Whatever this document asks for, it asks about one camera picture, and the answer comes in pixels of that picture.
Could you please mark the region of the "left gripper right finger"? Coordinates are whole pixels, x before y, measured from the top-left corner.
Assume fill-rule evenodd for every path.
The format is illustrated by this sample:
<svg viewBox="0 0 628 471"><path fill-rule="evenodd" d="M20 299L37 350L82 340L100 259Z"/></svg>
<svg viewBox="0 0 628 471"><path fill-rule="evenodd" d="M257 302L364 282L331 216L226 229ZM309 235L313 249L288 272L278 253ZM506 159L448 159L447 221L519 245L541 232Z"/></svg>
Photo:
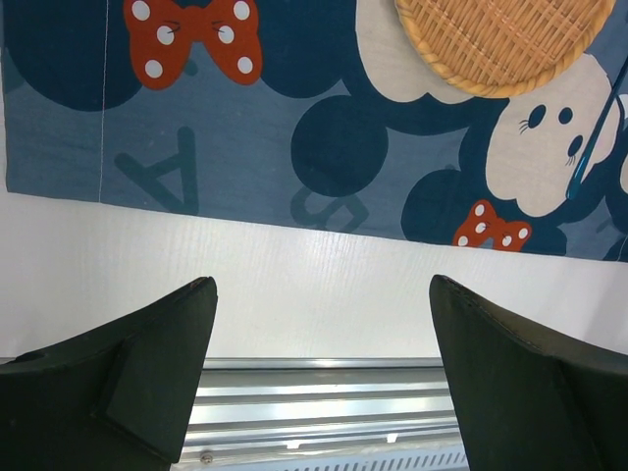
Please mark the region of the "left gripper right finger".
<svg viewBox="0 0 628 471"><path fill-rule="evenodd" d="M473 470L624 470L627 357L435 275L430 306Z"/></svg>

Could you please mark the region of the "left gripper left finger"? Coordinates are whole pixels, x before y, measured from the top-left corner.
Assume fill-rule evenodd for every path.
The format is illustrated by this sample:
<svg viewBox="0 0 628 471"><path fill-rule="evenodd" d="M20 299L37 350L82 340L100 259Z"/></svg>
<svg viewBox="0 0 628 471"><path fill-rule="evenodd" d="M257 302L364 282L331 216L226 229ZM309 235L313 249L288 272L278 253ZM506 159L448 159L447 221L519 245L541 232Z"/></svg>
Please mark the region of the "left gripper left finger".
<svg viewBox="0 0 628 471"><path fill-rule="evenodd" d="M4 470L168 470L180 460L218 294L201 277L1 366Z"/></svg>

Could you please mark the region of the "iridescent blue spoon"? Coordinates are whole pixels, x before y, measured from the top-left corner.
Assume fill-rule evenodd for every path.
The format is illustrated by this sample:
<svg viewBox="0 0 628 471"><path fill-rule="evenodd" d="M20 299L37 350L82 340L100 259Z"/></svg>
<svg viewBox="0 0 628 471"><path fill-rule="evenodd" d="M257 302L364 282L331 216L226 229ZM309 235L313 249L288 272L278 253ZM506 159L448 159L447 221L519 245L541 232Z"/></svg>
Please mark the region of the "iridescent blue spoon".
<svg viewBox="0 0 628 471"><path fill-rule="evenodd" d="M572 174L572 177L568 183L568 186L566 188L566 192L565 192L565 196L568 200L574 200L577 196L577 193L581 187L581 184L585 178L585 173L587 170L587 167L589 165L590 159L593 155L595 146L599 140L599 137L601 135L602 129L604 127L604 123L608 117L608 114L610 112L610 109L612 107L612 103L615 101L615 99L617 98L618 94L619 94L619 89L627 75L627 69L628 69L628 59L625 59L623 65L621 66L621 69L619 71L619 74L617 76L617 78L615 79L615 81L613 82L611 89L610 89L610 93L608 94L604 105L602 107L602 110L595 122L595 126L592 130L592 133L584 147L584 150L582 152L582 155L575 167L575 170Z"/></svg>

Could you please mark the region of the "blue bear placemat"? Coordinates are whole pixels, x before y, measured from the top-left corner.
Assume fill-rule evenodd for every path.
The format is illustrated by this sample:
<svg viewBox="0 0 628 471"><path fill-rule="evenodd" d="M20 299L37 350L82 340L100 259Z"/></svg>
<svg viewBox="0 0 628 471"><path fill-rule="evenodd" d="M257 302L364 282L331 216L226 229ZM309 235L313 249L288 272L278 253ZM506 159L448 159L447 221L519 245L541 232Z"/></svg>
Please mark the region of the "blue bear placemat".
<svg viewBox="0 0 628 471"><path fill-rule="evenodd" d="M5 1L12 192L458 247L627 258L627 5L509 98L446 83L398 1Z"/></svg>

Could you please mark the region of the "round woven wicker plate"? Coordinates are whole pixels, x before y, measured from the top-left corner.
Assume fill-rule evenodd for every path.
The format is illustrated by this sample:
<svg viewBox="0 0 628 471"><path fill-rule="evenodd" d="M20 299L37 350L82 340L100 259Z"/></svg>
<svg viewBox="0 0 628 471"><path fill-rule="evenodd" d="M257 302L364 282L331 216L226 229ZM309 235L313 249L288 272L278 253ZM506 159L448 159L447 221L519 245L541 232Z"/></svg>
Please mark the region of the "round woven wicker plate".
<svg viewBox="0 0 628 471"><path fill-rule="evenodd" d="M563 74L592 44L614 0L405 0L403 30L446 83L479 97L521 95Z"/></svg>

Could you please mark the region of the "aluminium mounting rail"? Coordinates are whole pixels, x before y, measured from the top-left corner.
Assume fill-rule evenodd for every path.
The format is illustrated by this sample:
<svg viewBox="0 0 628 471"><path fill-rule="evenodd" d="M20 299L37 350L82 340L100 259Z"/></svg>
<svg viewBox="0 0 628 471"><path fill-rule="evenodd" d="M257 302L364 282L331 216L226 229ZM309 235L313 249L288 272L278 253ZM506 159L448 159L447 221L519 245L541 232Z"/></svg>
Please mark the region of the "aluminium mounting rail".
<svg viewBox="0 0 628 471"><path fill-rule="evenodd" d="M465 452L437 358L218 358L171 468L449 447Z"/></svg>

